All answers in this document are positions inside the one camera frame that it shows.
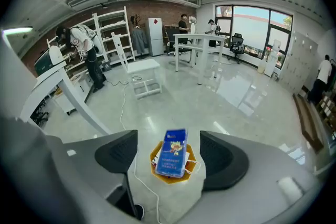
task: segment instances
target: man in black shirt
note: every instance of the man in black shirt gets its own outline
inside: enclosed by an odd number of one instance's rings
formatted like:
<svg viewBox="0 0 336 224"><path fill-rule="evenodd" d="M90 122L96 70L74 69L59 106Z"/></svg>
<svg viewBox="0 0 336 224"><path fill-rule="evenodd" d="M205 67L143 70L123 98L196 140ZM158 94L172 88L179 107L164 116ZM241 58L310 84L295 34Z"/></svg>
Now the man in black shirt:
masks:
<svg viewBox="0 0 336 224"><path fill-rule="evenodd" d="M188 31L190 30L190 28L187 28L187 24L185 23L185 21L187 21L187 15L186 14L182 14L181 15L181 20L179 21L179 30L180 30L180 34L188 34Z"/></svg>

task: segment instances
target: white shirt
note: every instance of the white shirt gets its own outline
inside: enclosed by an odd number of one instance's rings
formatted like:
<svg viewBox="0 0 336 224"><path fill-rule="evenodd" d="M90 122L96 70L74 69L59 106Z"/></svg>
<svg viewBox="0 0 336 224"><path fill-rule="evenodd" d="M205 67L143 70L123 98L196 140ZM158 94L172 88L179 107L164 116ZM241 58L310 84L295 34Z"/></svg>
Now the white shirt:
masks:
<svg viewBox="0 0 336 224"><path fill-rule="evenodd" d="M70 29L70 33L70 42L77 48L77 50L84 50L84 41L86 39L88 40L88 46L86 50L93 48L92 40L86 32L79 28L72 28Z"/></svg>
<svg viewBox="0 0 336 224"><path fill-rule="evenodd" d="M322 63L319 66L319 75L317 78L319 80L322 80L325 84L328 83L328 77L331 74L331 63L328 60L322 61Z"/></svg>
<svg viewBox="0 0 336 224"><path fill-rule="evenodd" d="M215 24L210 26L210 30L212 30L212 33L210 33L211 35L216 35L216 33L215 33L216 28L217 28L217 25L215 25Z"/></svg>

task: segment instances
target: hanging jacket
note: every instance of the hanging jacket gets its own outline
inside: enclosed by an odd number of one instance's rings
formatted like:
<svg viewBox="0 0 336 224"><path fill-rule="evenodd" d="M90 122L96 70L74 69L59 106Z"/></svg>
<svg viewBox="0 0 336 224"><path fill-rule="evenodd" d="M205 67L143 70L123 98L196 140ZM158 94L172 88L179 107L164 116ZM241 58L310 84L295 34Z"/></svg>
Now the hanging jacket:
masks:
<svg viewBox="0 0 336 224"><path fill-rule="evenodd" d="M143 54L145 52L145 45L147 46L147 39L144 31L140 28L133 29L132 43L135 44L137 53Z"/></svg>

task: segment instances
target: black pants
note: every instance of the black pants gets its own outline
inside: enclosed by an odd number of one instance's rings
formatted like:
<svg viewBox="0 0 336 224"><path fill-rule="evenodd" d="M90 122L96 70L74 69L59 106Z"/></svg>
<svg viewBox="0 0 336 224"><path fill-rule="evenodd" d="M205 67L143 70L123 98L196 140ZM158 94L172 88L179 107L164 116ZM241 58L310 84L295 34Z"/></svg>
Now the black pants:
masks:
<svg viewBox="0 0 336 224"><path fill-rule="evenodd" d="M216 48L216 41L215 40L209 40L209 47Z"/></svg>
<svg viewBox="0 0 336 224"><path fill-rule="evenodd" d="M97 55L94 48L88 50L88 56L85 63L88 68L89 75L93 80L94 87L96 89L100 89L103 86L103 82L106 80L106 77L98 66Z"/></svg>
<svg viewBox="0 0 336 224"><path fill-rule="evenodd" d="M314 86L311 91L308 93L308 101L318 104L322 99L322 92L325 90L326 85L322 80L316 79Z"/></svg>

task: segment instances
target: ceiling light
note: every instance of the ceiling light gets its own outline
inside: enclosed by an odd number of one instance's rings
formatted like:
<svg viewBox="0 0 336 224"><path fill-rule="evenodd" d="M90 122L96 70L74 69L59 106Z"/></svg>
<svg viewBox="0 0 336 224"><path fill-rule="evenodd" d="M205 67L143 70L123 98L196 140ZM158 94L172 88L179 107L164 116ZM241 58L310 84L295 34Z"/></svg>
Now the ceiling light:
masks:
<svg viewBox="0 0 336 224"><path fill-rule="evenodd" d="M13 35L13 34L27 33L27 32L32 31L32 29L33 28L31 26L10 28L10 29L4 30L4 34L5 35Z"/></svg>

